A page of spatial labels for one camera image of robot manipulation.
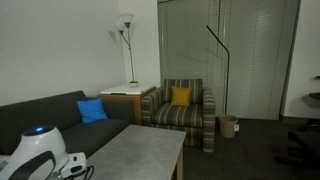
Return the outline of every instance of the table top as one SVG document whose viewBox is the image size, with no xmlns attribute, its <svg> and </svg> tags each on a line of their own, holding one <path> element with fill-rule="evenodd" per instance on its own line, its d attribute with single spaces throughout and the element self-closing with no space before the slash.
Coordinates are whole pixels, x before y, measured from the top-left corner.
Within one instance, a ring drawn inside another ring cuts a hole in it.
<svg viewBox="0 0 320 180">
<path fill-rule="evenodd" d="M 171 179 L 186 133 L 130 125 L 89 159 L 92 179 Z"/>
<path fill-rule="evenodd" d="M 127 94 L 127 95 L 139 95 L 155 87 L 154 85 L 139 85 L 138 87 L 130 87 L 129 85 L 121 85 L 113 88 L 102 90 L 101 94 Z"/>
</svg>

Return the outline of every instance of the blue pillow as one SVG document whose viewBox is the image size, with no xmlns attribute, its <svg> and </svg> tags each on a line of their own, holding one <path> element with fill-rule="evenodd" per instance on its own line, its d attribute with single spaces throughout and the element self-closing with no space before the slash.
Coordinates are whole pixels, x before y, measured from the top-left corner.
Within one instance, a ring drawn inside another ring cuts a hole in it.
<svg viewBox="0 0 320 180">
<path fill-rule="evenodd" d="M 108 119 L 102 106 L 101 99 L 89 101 L 77 101 L 83 123 L 91 123 L 98 120 Z"/>
</svg>

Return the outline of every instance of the armchair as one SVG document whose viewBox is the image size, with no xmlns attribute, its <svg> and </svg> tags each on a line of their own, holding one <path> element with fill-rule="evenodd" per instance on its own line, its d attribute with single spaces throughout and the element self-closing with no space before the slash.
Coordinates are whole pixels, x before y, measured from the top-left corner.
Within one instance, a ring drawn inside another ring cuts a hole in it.
<svg viewBox="0 0 320 180">
<path fill-rule="evenodd" d="M 172 86 L 192 88 L 189 106 L 172 106 Z M 214 150 L 215 99 L 202 79 L 165 79 L 141 99 L 142 125 L 186 132 L 185 145 Z"/>
</svg>

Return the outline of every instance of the coffee table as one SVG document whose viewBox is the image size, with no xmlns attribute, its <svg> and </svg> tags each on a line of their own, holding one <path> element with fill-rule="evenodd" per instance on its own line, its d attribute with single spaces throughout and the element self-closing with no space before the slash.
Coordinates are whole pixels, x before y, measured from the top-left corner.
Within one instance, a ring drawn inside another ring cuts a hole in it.
<svg viewBox="0 0 320 180">
<path fill-rule="evenodd" d="M 143 180 L 183 178 L 186 133 L 130 125 L 87 159 L 92 179 Z"/>
</svg>

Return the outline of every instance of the white wall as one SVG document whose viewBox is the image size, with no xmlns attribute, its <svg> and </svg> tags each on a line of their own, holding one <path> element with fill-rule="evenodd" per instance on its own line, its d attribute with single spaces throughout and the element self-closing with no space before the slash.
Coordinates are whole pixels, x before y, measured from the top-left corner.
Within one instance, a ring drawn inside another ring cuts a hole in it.
<svg viewBox="0 0 320 180">
<path fill-rule="evenodd" d="M 281 114 L 287 117 L 320 118 L 320 100 L 308 97 L 320 92 L 320 2 L 301 1 L 288 87 Z"/>
<path fill-rule="evenodd" d="M 157 0 L 119 0 L 120 13 L 134 14 L 130 28 L 134 72 L 141 84 L 160 85 Z M 123 43 L 126 78 L 132 80 L 127 46 Z"/>
<path fill-rule="evenodd" d="M 95 96 L 125 83 L 121 43 L 114 32 L 118 3 L 0 1 L 0 105 L 74 90 Z M 143 57 L 137 63 L 147 65 L 142 61 L 150 55 Z"/>
</svg>

